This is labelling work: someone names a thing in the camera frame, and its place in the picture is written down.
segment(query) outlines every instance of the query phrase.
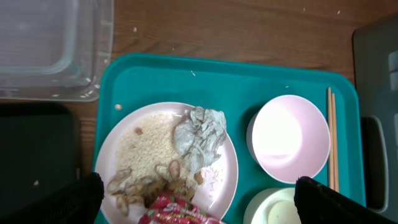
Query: red wrapper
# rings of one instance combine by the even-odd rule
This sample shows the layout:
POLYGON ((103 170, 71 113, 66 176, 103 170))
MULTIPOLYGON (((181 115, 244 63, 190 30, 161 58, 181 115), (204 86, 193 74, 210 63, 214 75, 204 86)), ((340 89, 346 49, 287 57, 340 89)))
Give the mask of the red wrapper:
POLYGON ((196 205, 172 194, 162 194, 138 224, 217 224, 224 223, 196 205))

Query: table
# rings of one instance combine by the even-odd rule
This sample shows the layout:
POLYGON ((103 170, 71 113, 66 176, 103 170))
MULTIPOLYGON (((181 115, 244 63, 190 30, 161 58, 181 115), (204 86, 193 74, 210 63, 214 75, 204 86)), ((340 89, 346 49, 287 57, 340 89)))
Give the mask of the table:
MULTIPOLYGON (((353 83, 354 30, 398 11, 396 0, 114 1, 112 59, 131 52, 215 58, 338 72, 353 83)), ((97 102, 63 104, 80 119, 87 174, 97 102)))

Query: gray crumpled paper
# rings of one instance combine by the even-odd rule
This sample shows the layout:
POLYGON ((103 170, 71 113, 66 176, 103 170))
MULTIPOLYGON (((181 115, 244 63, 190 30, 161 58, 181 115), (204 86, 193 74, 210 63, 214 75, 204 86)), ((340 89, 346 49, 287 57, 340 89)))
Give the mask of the gray crumpled paper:
POLYGON ((217 161, 218 148, 226 139, 226 120, 222 111, 197 106, 185 110, 186 120, 174 131, 174 144, 190 172, 196 173, 217 161))

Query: tray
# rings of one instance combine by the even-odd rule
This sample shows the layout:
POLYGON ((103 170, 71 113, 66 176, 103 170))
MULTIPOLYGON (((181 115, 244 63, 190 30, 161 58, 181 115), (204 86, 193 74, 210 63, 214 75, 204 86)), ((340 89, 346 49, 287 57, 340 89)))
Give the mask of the tray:
MULTIPOLYGON (((103 76, 98 105, 94 161, 112 128, 132 111, 163 101, 176 101, 224 111, 227 132, 236 150, 239 180, 224 221, 242 223, 244 211, 258 192, 291 187, 268 176, 246 147, 250 119, 269 100, 292 94, 314 103, 326 117, 326 89, 336 95, 340 192, 365 206, 358 96, 337 73, 222 62, 197 58, 127 54, 103 76), (116 110, 120 104, 122 110, 116 110)), ((315 177, 327 185, 328 166, 315 177)), ((99 212, 96 223, 106 223, 99 212)))

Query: chopstick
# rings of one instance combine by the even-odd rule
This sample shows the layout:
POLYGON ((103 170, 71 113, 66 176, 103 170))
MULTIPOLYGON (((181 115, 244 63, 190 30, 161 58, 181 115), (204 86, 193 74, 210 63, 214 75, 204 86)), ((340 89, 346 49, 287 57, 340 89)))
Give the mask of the chopstick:
POLYGON ((338 179, 338 149, 336 128, 336 98, 335 94, 328 88, 328 124, 330 132, 330 155, 329 155, 329 187, 336 192, 340 191, 338 179))

